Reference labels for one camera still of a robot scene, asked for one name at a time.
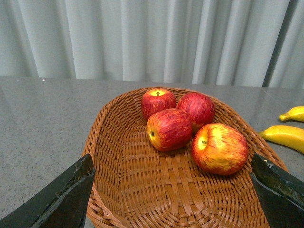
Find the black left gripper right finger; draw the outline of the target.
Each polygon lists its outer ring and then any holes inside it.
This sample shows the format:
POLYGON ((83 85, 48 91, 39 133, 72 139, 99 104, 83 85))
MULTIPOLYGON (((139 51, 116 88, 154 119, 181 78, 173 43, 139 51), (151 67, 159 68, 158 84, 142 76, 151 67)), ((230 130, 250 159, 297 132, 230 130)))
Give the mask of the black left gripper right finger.
POLYGON ((304 183, 255 153, 251 180, 264 215, 272 228, 304 226, 304 183))

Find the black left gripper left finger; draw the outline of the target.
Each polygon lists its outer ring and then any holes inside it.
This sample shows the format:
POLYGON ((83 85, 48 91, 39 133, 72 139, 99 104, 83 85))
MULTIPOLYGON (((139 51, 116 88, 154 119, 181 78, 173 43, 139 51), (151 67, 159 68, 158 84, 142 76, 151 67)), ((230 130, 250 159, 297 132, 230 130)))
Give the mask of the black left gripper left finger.
POLYGON ((1 219, 2 228, 82 228, 95 177, 89 154, 1 219))

